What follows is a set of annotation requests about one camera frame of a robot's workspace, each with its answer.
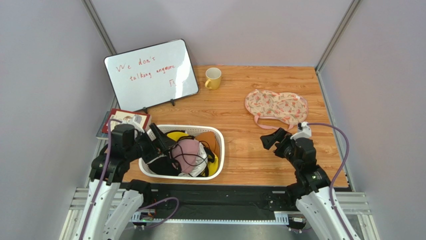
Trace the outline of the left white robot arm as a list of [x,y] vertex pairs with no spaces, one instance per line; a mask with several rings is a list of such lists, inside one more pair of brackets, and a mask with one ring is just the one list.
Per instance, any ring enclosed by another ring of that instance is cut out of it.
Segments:
[[153,160],[160,154],[168,154],[177,144],[154,123],[150,128],[154,139],[132,124],[119,122],[114,129],[108,129],[108,143],[91,164],[88,195],[73,239],[117,240],[136,212],[168,201],[176,202],[174,211],[177,211],[180,205],[178,198],[166,197],[154,201],[151,184],[133,179],[127,184],[118,207],[110,213],[114,197],[131,162]]

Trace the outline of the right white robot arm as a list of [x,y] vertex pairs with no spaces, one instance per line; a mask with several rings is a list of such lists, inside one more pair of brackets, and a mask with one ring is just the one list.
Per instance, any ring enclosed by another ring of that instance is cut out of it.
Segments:
[[295,169],[296,183],[288,185],[290,202],[303,214],[321,240],[358,240],[346,217],[327,173],[317,163],[317,151],[309,126],[291,134],[283,128],[260,137],[263,148],[275,147],[274,155],[286,159]]

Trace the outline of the pink ribbed bra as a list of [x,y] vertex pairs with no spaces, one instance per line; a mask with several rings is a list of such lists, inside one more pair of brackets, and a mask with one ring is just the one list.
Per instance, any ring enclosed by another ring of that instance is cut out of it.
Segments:
[[183,174],[198,175],[206,166],[204,147],[198,140],[182,139],[177,142],[172,153],[175,154],[175,157],[182,156]]

